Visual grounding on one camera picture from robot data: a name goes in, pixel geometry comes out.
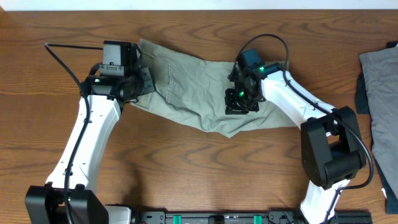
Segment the khaki green shorts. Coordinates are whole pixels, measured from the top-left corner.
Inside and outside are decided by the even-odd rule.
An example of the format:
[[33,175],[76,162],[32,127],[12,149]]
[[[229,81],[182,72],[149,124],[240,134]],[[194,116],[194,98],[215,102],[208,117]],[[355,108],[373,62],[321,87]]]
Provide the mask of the khaki green shorts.
[[233,87],[231,62],[202,60],[142,39],[142,65],[154,77],[156,90],[133,105],[146,112],[206,133],[231,138],[240,131],[290,128],[295,123],[275,104],[260,103],[258,112],[226,114],[225,91]]

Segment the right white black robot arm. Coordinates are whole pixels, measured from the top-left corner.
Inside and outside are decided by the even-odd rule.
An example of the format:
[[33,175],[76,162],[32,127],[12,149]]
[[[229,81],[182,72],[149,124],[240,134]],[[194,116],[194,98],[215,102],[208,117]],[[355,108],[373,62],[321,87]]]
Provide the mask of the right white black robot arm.
[[354,111],[322,102],[284,67],[265,64],[254,49],[238,53],[228,79],[234,87],[225,91],[226,114],[258,112],[260,102],[269,101],[300,130],[302,165],[310,182],[295,222],[338,222],[335,206],[341,192],[371,163]]

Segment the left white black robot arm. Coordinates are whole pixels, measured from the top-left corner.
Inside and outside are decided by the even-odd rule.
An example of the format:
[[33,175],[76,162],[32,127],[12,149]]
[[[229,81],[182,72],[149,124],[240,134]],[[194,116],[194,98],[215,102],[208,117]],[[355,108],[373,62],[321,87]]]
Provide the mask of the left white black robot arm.
[[103,59],[80,82],[78,116],[65,150],[43,186],[30,186],[25,207],[31,223],[140,223],[128,205],[103,205],[96,196],[98,173],[109,136],[124,106],[156,90],[136,43],[106,40]]

